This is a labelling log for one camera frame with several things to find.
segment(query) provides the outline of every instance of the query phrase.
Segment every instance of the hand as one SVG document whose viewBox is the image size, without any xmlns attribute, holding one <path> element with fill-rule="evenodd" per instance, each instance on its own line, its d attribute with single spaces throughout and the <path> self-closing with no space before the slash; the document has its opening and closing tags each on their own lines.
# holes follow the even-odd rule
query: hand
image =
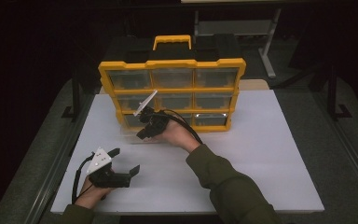
<svg viewBox="0 0 358 224">
<path fill-rule="evenodd" d="M 95 187 L 87 176 L 80 191 L 81 195 L 77 198 L 75 204 L 88 209 L 93 209 L 101 198 L 108 195 L 112 190 L 112 188 L 101 189 Z"/>
<path fill-rule="evenodd" d="M 181 147 L 188 153 L 200 146 L 200 143 L 186 128 L 171 119 L 168 122 L 165 131 L 154 138 L 158 140 L 165 140 L 171 145 Z"/>
</svg>

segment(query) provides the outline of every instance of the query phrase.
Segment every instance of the person's left hand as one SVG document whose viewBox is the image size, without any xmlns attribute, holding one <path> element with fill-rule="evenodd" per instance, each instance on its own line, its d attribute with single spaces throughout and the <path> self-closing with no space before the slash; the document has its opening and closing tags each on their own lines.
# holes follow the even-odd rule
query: person's left hand
<svg viewBox="0 0 358 224">
<path fill-rule="evenodd" d="M 87 176 L 80 191 L 81 195 L 77 198 L 75 204 L 88 209 L 93 209 L 95 205 L 97 205 L 97 203 L 101 200 L 101 198 L 109 194 L 112 190 L 112 188 L 101 189 L 93 186 L 89 180 L 89 177 Z"/>
</svg>

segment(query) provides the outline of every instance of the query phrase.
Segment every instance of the olive green jacket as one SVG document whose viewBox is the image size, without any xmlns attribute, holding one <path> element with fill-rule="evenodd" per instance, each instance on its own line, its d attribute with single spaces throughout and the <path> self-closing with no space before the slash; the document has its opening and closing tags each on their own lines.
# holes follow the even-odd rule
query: olive green jacket
<svg viewBox="0 0 358 224">
<path fill-rule="evenodd" d="M 211 190 L 211 202 L 225 223 L 281 223 L 256 183 L 237 172 L 228 160 L 213 154 L 206 145 L 191 152 L 186 162 L 200 184 Z M 93 216 L 91 210 L 70 204 L 60 223 L 91 223 Z"/>
</svg>

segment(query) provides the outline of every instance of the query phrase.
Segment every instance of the floor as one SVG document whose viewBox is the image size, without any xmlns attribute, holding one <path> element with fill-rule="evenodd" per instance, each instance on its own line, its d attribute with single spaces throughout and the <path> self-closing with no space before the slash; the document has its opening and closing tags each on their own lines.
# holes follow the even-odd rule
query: floor
<svg viewBox="0 0 358 224">
<path fill-rule="evenodd" d="M 296 47 L 295 39 L 277 39 L 272 43 L 268 55 L 277 74 L 275 79 L 267 78 L 258 56 L 257 48 L 262 40 L 244 38 L 240 42 L 247 62 L 244 78 L 263 78 L 274 86 L 300 72 L 287 67 Z M 358 223 L 358 172 L 348 148 L 354 149 L 358 156 L 358 102 L 351 87 L 339 79 L 337 104 L 345 105 L 352 118 L 332 121 L 325 110 L 326 88 L 320 92 L 310 91 L 308 84 L 311 78 L 312 75 L 304 77 L 285 89 L 275 90 L 275 93 L 325 211 L 280 214 L 280 217 L 283 223 L 355 224 Z M 64 109 L 72 105 L 72 83 L 66 83 L 0 203 L 0 223 L 54 223 L 58 220 L 60 216 L 51 214 L 49 208 L 70 160 L 76 135 L 81 132 L 92 95 L 82 95 L 81 102 L 79 119 L 62 118 Z M 52 167 L 53 162 L 59 166 Z M 216 216 L 97 216 L 93 223 L 220 223 L 220 220 Z"/>
</svg>

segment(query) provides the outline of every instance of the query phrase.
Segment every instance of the dark background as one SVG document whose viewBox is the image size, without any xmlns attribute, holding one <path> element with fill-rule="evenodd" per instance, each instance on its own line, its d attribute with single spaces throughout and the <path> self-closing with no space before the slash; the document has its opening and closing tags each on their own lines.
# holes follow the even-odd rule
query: dark background
<svg viewBox="0 0 358 224">
<path fill-rule="evenodd" d="M 87 10 L 85 3 L 0 1 L 0 200 L 62 85 L 74 72 L 85 91 L 100 85 L 97 67 L 113 36 L 193 33 L 192 9 Z M 255 13 L 232 10 L 203 15 L 237 19 Z M 291 66 L 327 60 L 358 97 L 358 1 L 285 6 L 275 38 L 288 36 L 302 37 Z"/>
</svg>

